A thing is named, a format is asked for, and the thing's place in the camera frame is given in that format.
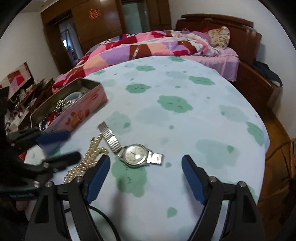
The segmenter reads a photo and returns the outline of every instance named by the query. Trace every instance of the wooden bed frame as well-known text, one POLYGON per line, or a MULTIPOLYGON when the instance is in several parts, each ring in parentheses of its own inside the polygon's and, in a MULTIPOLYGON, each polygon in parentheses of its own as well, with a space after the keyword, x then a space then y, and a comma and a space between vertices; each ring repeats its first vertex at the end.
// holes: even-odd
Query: wooden bed frame
POLYGON ((258 53, 262 35, 253 27, 254 23, 242 18, 216 14, 182 15, 176 24, 176 30, 187 28, 190 31, 202 31, 226 26, 230 30, 229 47, 239 56, 240 64, 237 81, 231 82, 250 102, 259 115, 266 108, 273 107, 281 89, 264 78, 252 68, 258 53))

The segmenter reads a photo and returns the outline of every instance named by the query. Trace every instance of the bed sheet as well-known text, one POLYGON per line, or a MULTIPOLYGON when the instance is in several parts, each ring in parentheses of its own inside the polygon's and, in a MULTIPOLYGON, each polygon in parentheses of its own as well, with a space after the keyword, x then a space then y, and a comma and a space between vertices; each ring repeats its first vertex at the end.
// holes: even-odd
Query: bed sheet
POLYGON ((199 62, 207 67, 216 70, 223 78, 228 81, 237 80, 237 70, 239 68, 239 58, 236 52, 231 48, 221 49, 217 57, 185 55, 184 59, 190 59, 199 62))
MULTIPOLYGON (((86 78, 101 82, 108 103, 72 133, 58 153, 86 153, 90 139, 105 121, 125 146, 140 143, 164 154, 162 166, 129 168, 111 152, 111 168, 92 205, 115 224, 123 241, 188 240, 203 206, 184 177, 181 159, 189 154, 208 175, 222 182, 245 181, 258 201, 265 153, 266 128, 248 101, 217 71, 174 56, 146 57, 117 64, 86 78)), ((36 148, 26 162, 37 163, 36 148)), ((63 183, 67 171, 55 174, 63 183)), ((219 240, 227 203, 213 241, 219 240)), ((114 235, 102 217, 92 212, 105 240, 114 235)), ((71 214, 72 240, 78 241, 71 214)))

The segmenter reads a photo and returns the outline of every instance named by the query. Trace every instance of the wooden headboard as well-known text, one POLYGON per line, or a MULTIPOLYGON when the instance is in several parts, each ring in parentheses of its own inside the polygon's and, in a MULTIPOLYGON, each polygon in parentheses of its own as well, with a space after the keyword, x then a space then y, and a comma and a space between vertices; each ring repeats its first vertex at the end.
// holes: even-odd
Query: wooden headboard
POLYGON ((185 14, 179 19, 176 30, 187 28, 190 31, 202 31, 226 26, 230 30, 229 47, 239 56, 240 60, 253 65, 258 53, 262 35, 254 31, 253 22, 242 18, 219 14, 185 14))

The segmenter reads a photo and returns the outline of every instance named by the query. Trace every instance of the wardrobe door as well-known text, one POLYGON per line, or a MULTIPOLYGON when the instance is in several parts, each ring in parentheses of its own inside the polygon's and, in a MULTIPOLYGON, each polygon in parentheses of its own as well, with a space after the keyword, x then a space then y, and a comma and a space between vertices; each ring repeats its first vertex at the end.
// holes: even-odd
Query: wardrobe door
POLYGON ((168 0, 146 0, 150 30, 171 29, 168 0))
POLYGON ((82 49, 122 34, 115 0, 89 0, 71 9, 82 49))

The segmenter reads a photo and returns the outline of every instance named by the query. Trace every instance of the white wall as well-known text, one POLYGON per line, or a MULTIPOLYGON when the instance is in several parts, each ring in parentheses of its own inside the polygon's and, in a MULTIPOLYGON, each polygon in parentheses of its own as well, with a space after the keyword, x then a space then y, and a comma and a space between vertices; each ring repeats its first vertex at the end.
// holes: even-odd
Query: white wall
POLYGON ((0 39, 0 80, 24 62, 34 79, 59 76, 37 12, 19 13, 0 39))
POLYGON ((224 14, 254 22, 263 36, 257 60, 267 63, 284 85, 273 111, 290 137, 296 137, 296 50, 273 14, 258 0, 169 0, 169 4, 172 26, 186 13, 224 14))

